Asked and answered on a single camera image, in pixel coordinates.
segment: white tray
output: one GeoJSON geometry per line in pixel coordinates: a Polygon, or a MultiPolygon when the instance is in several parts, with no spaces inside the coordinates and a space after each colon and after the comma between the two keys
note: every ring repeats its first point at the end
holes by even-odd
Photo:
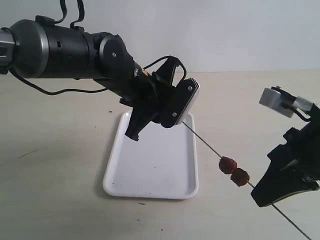
{"type": "MultiPolygon", "coordinates": [[[[139,141],[125,136],[131,112],[121,117],[103,189],[111,196],[188,199],[199,188],[196,140],[183,124],[166,129],[149,123],[139,141]]],[[[194,129],[194,118],[184,120],[194,129]]]]}

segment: meat piece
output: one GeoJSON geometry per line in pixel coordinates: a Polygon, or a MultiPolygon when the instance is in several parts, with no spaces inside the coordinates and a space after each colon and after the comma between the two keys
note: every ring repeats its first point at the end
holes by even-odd
{"type": "Polygon", "coordinates": [[[230,177],[230,179],[238,186],[241,187],[243,185],[246,185],[247,182],[249,182],[249,174],[241,169],[241,168],[236,168],[230,177]]]}
{"type": "Polygon", "coordinates": [[[223,156],[219,162],[219,169],[224,174],[232,174],[232,172],[237,168],[237,162],[231,158],[223,156]]]}

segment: beige table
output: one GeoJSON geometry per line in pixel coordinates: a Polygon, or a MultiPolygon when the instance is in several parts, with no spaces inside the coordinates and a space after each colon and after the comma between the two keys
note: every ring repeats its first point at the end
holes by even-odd
{"type": "MultiPolygon", "coordinates": [[[[320,102],[320,71],[194,73],[200,95],[191,112],[197,132],[235,158],[257,183],[266,155],[292,126],[304,123],[258,104],[280,85],[320,102]]],[[[91,80],[37,79],[47,90],[98,89],[91,80]]],[[[0,77],[0,238],[3,240],[305,239],[273,208],[259,208],[218,158],[197,140],[200,188],[189,200],[120,199],[102,179],[119,116],[128,108],[111,92],[43,95],[0,77]]],[[[278,206],[314,240],[320,236],[320,192],[278,206]]]]}

